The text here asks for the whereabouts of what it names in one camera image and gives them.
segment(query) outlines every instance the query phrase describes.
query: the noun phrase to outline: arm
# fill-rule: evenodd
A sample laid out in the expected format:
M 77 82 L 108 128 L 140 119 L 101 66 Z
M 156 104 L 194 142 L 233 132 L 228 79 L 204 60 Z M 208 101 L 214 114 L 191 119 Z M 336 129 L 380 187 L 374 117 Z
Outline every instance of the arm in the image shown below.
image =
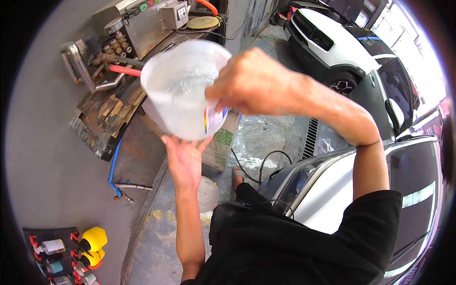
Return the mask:
M 168 153 L 168 167 L 176 189 L 176 252 L 182 263 L 182 281 L 195 279 L 206 258 L 198 209 L 197 189 L 201 180 L 201 154 L 211 141 L 181 140 L 162 136 Z
M 357 147 L 353 198 L 389 189 L 382 141 L 369 112 L 311 77 L 285 68 L 260 49 L 231 58 L 205 95 L 220 100 L 218 110 L 233 106 L 244 114 L 296 114 L 327 123 Z

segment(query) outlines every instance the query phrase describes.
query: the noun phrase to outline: yellow bottle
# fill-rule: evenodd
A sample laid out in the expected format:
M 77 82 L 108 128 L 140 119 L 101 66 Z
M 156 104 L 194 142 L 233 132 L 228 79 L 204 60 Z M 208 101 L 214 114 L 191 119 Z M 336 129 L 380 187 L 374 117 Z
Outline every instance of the yellow bottle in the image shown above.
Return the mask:
M 83 251 L 97 251 L 108 243 L 106 231 L 100 227 L 93 227 L 81 236 L 81 246 Z
M 103 259 L 104 255 L 105 252 L 103 249 L 99 249 L 98 251 L 83 252 L 80 260 L 85 266 L 95 266 Z

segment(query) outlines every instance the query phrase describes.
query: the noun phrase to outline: sandal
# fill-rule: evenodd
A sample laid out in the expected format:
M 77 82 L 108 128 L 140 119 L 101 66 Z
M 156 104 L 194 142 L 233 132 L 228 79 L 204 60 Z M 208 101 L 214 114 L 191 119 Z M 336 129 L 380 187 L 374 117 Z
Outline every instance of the sandal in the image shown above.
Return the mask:
M 242 182 L 245 181 L 245 174 L 244 174 L 244 172 L 243 172 L 242 170 L 240 170 L 240 169 L 235 170 L 234 167 L 233 167 L 233 173 L 232 173 L 232 177 L 231 177 L 233 188 L 234 188 L 234 185 L 236 184 L 236 177 L 238 177 L 238 176 L 241 176 L 241 177 L 242 177 Z

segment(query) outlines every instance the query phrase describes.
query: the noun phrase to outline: drain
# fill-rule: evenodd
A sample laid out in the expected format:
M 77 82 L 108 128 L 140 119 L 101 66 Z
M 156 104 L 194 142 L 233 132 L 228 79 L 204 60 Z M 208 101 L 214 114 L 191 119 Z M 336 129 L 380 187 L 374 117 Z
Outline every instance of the drain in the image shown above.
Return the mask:
M 307 125 L 306 140 L 305 140 L 305 145 L 304 145 L 304 152 L 302 154 L 302 158 L 314 156 L 317 131 L 318 131 L 318 120 L 309 118 L 309 123 Z

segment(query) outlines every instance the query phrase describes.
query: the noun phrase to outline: electrical box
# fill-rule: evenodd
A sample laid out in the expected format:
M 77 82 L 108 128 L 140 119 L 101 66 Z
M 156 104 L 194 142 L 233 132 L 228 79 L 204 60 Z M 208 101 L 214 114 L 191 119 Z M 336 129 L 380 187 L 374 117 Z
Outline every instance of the electrical box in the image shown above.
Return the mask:
M 171 2 L 160 8 L 161 29 L 177 30 L 188 22 L 187 2 Z

